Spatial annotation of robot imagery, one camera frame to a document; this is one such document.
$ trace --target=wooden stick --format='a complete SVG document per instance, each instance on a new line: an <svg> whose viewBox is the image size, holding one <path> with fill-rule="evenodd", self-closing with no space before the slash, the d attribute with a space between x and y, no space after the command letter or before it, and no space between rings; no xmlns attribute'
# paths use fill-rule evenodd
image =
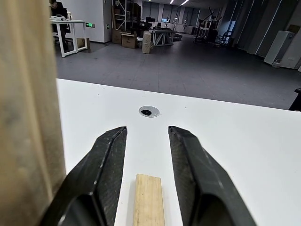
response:
<svg viewBox="0 0 301 226"><path fill-rule="evenodd" d="M164 226L160 178L137 174L134 226Z"/></svg>
<svg viewBox="0 0 301 226"><path fill-rule="evenodd" d="M47 1L0 7L0 225L33 226L65 177Z"/></svg>

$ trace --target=person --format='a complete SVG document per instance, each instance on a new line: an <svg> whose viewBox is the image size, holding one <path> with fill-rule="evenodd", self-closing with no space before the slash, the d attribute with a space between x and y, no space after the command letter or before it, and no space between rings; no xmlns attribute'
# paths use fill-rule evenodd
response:
<svg viewBox="0 0 301 226"><path fill-rule="evenodd" d="M50 4L52 16L62 15L65 18L67 18L67 16L68 16L67 9L64 8L64 6L61 2L56 1L56 0L49 0L49 4ZM62 40L63 40L63 48L64 48L64 50L67 50L68 44L66 42L65 36L66 36L66 30L67 30L68 26L66 24L61 24L60 28L61 28L61 35L62 35ZM57 32L56 24L52 25L52 31Z"/></svg>

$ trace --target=white tabletop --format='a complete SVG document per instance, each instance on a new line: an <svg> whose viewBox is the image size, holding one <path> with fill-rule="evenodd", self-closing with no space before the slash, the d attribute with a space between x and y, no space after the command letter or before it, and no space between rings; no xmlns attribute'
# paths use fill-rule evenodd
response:
<svg viewBox="0 0 301 226"><path fill-rule="evenodd" d="M85 23L84 20L52 20L49 19L52 24L82 24Z"/></svg>
<svg viewBox="0 0 301 226"><path fill-rule="evenodd" d="M127 126L116 226L133 225L135 176L160 177L166 226L181 226L168 126L189 130L228 172L258 226L301 223L301 113L57 80L66 170L107 130ZM146 118L141 106L161 115Z"/></svg>

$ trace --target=white desk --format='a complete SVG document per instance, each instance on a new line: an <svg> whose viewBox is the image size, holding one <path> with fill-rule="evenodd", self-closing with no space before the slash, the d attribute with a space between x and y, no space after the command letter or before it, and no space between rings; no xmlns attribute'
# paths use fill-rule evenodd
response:
<svg viewBox="0 0 301 226"><path fill-rule="evenodd" d="M168 126L189 130L228 172L258 226L301 222L301 113L57 80L66 170L105 131L127 126L116 226L133 225L135 176L162 179L166 226L181 226ZM144 105L156 118L138 113Z"/></svg>
<svg viewBox="0 0 301 226"><path fill-rule="evenodd" d="M62 57L68 56L68 55L73 54L73 53L78 53L79 51L84 50L84 49L88 49L86 32L85 32L86 25L85 25L84 20L63 20L62 21L62 20L52 20L52 19L50 19L50 23L51 24L56 24ZM74 50L66 52L66 53L64 52L64 48L63 48L63 40L62 40L60 24L70 24L70 30L71 30L71 33L72 33L72 40L73 40ZM84 39L85 39L85 46L84 47L78 48L77 39L76 39L76 36L75 36L75 26L74 26L74 24L83 24Z"/></svg>

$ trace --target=green exit sign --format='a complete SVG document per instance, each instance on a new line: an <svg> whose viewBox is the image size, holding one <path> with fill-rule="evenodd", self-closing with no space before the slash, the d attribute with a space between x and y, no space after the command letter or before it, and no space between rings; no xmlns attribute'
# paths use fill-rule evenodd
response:
<svg viewBox="0 0 301 226"><path fill-rule="evenodd" d="M95 27L95 24L94 23L86 23L86 27Z"/></svg>

